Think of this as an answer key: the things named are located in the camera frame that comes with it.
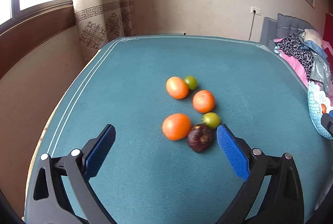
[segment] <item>pile of clothes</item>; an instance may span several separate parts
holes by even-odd
[[[275,39],[275,53],[284,58],[297,73],[304,85],[309,81],[318,84],[333,103],[333,76],[328,56],[323,49],[329,45],[312,29]]]

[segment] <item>window frame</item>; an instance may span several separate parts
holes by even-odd
[[[73,6],[72,0],[54,0],[34,5],[32,7],[20,10],[20,0],[11,0],[11,18],[0,24],[0,35],[9,28],[24,22],[39,14],[46,13],[64,6]]]

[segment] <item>blue gripper pad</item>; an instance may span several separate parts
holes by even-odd
[[[238,177],[243,178],[243,180],[246,181],[250,175],[249,160],[224,126],[220,125],[217,128],[216,135],[217,142],[231,164],[234,172]]]
[[[84,176],[86,179],[95,177],[108,155],[114,141],[116,130],[110,125],[90,151],[84,162]]]

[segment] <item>dark purple fruit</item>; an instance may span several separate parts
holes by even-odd
[[[204,123],[193,126],[188,134],[188,143],[193,151],[202,153],[213,143],[214,132]]]

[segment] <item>orange tomato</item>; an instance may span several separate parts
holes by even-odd
[[[215,99],[210,91],[198,91],[193,96],[193,108],[200,113],[208,113],[215,107]]]
[[[321,104],[321,110],[322,114],[326,113],[326,106],[324,104]]]
[[[189,87],[181,78],[172,77],[166,82],[166,91],[173,98],[182,99],[189,94]]]
[[[167,117],[162,124],[164,135],[170,140],[186,137],[191,130],[191,121],[185,114],[176,113]]]

